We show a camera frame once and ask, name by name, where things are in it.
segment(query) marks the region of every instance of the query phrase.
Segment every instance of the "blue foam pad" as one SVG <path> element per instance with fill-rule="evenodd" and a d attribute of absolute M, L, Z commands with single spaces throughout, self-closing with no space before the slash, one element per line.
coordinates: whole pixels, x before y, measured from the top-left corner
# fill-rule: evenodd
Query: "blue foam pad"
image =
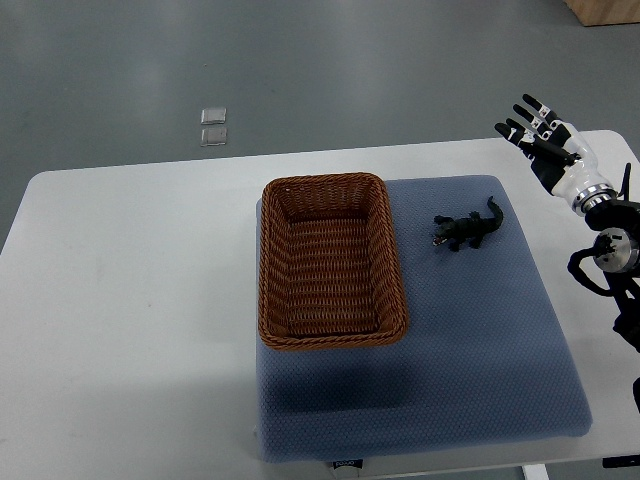
<path fill-rule="evenodd" d="M 591 413 L 516 215 L 495 177 L 387 182 L 409 307 L 390 346 L 282 352 L 257 341 L 263 459 L 334 461 L 555 436 Z M 491 217 L 479 249 L 432 245 L 436 215 Z"/>

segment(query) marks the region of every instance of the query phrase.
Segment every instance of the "concrete floor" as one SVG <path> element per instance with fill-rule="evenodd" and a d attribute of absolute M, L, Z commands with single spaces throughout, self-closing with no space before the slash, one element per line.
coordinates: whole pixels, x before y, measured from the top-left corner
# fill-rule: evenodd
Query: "concrete floor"
<path fill-rule="evenodd" d="M 45 170 L 496 137 L 525 92 L 640 156 L 640 25 L 584 28 L 561 0 L 114 5 L 0 0 L 0 246 Z M 207 106 L 227 145 L 200 147 Z"/>

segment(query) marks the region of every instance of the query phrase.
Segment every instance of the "brown woven basket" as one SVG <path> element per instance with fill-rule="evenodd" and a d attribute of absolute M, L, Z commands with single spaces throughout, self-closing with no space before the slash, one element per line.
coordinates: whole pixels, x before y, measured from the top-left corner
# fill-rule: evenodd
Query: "brown woven basket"
<path fill-rule="evenodd" d="M 384 182 L 279 178 L 262 194 L 258 330 L 278 350 L 386 345 L 408 312 Z"/>

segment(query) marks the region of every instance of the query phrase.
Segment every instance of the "toy crocodile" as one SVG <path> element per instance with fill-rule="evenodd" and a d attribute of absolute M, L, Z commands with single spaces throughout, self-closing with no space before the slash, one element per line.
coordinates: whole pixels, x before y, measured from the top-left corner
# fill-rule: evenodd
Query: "toy crocodile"
<path fill-rule="evenodd" d="M 460 245 L 468 238 L 471 238 L 469 246 L 471 248 L 480 247 L 484 236 L 500 228 L 504 217 L 498 204 L 493 201 L 493 197 L 489 197 L 487 206 L 493 213 L 494 218 L 481 218 L 478 212 L 471 212 L 469 218 L 460 218 L 458 220 L 436 215 L 433 221 L 440 226 L 436 230 L 433 244 L 436 246 L 442 245 L 447 240 L 452 240 L 449 248 L 457 252 L 460 250 Z"/>

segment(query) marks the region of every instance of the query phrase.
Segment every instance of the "wooden box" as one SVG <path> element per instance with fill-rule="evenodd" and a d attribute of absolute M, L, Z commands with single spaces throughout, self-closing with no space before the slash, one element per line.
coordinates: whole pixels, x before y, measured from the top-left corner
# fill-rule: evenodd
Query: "wooden box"
<path fill-rule="evenodd" d="M 585 27 L 640 22 L 640 0 L 565 0 Z"/>

